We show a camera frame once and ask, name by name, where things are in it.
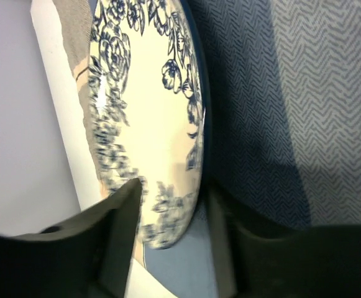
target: gray wall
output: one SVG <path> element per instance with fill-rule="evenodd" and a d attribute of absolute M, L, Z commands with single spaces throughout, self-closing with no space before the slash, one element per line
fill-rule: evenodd
<path fill-rule="evenodd" d="M 36 232 L 79 211 L 30 1 L 0 0 L 0 233 Z"/>

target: herringbone fabric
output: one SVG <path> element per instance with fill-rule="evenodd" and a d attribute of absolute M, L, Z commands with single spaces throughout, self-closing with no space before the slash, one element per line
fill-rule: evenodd
<path fill-rule="evenodd" d="M 361 223 L 361 0 L 189 0 L 213 175 L 293 228 Z"/>

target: plate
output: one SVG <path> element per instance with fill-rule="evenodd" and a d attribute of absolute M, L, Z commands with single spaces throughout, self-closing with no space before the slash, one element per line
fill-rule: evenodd
<path fill-rule="evenodd" d="M 139 177 L 138 237 L 174 244 L 197 201 L 204 108 L 199 61 L 179 0 L 100 0 L 91 30 L 89 107 L 101 181 Z"/>

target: blue floral pattern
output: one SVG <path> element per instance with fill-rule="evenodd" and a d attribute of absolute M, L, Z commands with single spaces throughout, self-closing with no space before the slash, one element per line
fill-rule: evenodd
<path fill-rule="evenodd" d="M 185 171 L 200 169 L 202 164 L 202 100 L 197 62 L 184 16 L 168 1 L 100 0 L 96 10 L 99 13 L 93 18 L 91 43 L 96 43 L 99 50 L 98 55 L 91 55 L 89 61 L 90 112 L 101 179 L 111 192 L 136 177 L 142 180 L 144 197 L 149 192 L 146 178 L 131 166 L 126 149 L 118 141 L 121 127 L 130 126 L 126 116 L 127 103 L 122 95 L 127 86 L 131 50 L 129 36 L 122 32 L 121 26 L 127 23 L 130 29 L 143 36 L 146 16 L 148 26 L 153 26 L 159 35 L 168 39 L 168 60 L 161 66 L 163 87 L 175 94 L 183 93 L 188 101 L 185 111 L 188 122 L 195 128 L 188 132 L 194 145 L 185 157 Z M 102 90 L 106 102 L 99 105 Z M 142 222 L 139 234 L 144 242 L 163 248 L 184 232 L 197 193 L 176 196 L 173 185 L 158 182 L 157 187 L 158 196 L 151 211 L 158 215 L 158 220 L 155 224 L 144 225 Z"/>

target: floral plate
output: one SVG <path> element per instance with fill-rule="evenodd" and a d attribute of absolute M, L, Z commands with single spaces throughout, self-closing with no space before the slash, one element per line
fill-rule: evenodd
<path fill-rule="evenodd" d="M 91 121 L 110 192 L 139 177 L 139 238 L 166 248 L 197 201 L 204 108 L 198 61 L 180 0 L 99 0 L 89 59 Z"/>

